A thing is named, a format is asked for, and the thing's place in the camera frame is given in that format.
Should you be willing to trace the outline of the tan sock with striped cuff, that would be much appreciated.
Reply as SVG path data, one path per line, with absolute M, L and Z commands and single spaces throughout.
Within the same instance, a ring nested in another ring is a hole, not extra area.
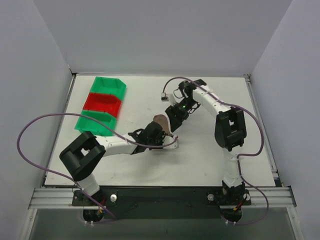
M 165 115 L 157 114 L 153 117 L 153 121 L 162 127 L 162 130 L 165 132 L 166 135 L 171 137 L 173 136 L 170 130 L 168 119 Z

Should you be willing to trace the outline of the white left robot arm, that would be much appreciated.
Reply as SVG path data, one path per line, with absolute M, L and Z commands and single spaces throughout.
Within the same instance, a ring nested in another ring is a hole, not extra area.
M 97 136 L 85 131 L 70 143 L 59 155 L 72 179 L 84 190 L 83 199 L 91 206 L 100 203 L 102 193 L 93 171 L 103 157 L 135 155 L 148 146 L 163 146 L 168 134 L 163 127 L 152 121 L 144 129 L 117 136 Z

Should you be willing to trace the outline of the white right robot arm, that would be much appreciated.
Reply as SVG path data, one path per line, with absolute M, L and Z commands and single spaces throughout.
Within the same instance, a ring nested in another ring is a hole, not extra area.
M 165 110 L 169 119 L 170 131 L 173 133 L 199 107 L 206 109 L 215 117 L 214 138 L 223 149 L 225 173 L 222 180 L 223 201 L 233 204 L 245 194 L 245 183 L 241 179 L 233 148 L 242 147 L 247 137 L 244 111 L 239 107 L 224 105 L 202 79 L 184 80 L 177 88 L 181 93 L 181 101 L 177 102 L 174 94 L 162 90 L 161 100 L 170 102 Z

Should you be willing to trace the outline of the red plastic bin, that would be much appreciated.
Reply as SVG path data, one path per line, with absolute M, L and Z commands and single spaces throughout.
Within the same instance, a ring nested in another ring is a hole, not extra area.
M 117 118 L 120 112 L 122 101 L 112 94 L 90 92 L 83 105 L 83 110 L 103 112 Z

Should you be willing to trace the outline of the green plastic bin near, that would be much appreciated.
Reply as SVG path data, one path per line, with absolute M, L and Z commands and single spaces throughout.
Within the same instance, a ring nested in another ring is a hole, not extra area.
M 81 114 L 98 120 L 99 122 L 103 123 L 104 125 L 106 125 L 112 130 L 114 130 L 116 127 L 117 119 L 107 112 L 83 109 L 81 111 Z M 78 118 L 74 129 L 78 130 L 80 133 L 90 131 L 93 135 L 97 135 L 97 136 L 103 136 L 103 137 L 113 136 L 113 133 L 110 130 L 108 130 L 101 124 L 97 123 L 96 121 L 85 118 L 85 117 Z

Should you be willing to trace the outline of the green plastic bin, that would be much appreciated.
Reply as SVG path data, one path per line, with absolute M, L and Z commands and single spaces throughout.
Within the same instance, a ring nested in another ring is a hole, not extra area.
M 122 101 L 126 88 L 126 84 L 119 78 L 97 76 L 90 88 L 90 92 L 114 95 Z
M 107 112 L 83 109 L 81 111 L 81 114 L 98 120 L 99 122 L 103 123 L 104 125 L 106 125 L 112 130 L 114 130 L 116 127 L 117 119 Z M 101 124 L 97 123 L 96 121 L 85 118 L 85 117 L 78 118 L 74 129 L 78 130 L 80 133 L 90 131 L 93 135 L 97 135 L 97 136 L 103 136 L 103 137 L 113 136 L 113 133 L 110 130 L 108 130 Z

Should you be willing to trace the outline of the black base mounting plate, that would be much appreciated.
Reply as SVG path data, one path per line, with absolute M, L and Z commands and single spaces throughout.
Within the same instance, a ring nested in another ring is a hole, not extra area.
M 248 190 L 228 193 L 221 186 L 111 187 L 102 186 L 93 198 L 80 190 L 71 205 L 83 208 L 86 221 L 102 220 L 212 220 L 222 213 L 234 221 L 242 217 L 242 207 L 252 204 Z

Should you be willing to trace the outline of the green plastic bin far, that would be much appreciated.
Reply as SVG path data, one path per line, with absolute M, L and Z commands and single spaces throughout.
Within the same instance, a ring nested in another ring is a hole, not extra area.
M 90 92 L 114 95 L 122 101 L 126 88 L 126 84 L 119 78 L 97 76 L 90 88 Z

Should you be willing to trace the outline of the aluminium front frame rail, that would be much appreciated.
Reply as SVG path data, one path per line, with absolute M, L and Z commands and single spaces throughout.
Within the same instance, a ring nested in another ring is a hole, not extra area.
M 188 206 L 218 203 L 230 208 L 245 199 L 244 207 L 289 208 L 297 205 L 290 187 L 247 187 L 243 197 L 224 195 L 221 187 L 111 187 L 104 186 L 104 204 L 108 209 L 120 205 L 139 203 L 186 203 Z M 80 191 L 71 188 L 37 188 L 30 209 L 97 209 L 98 206 Z

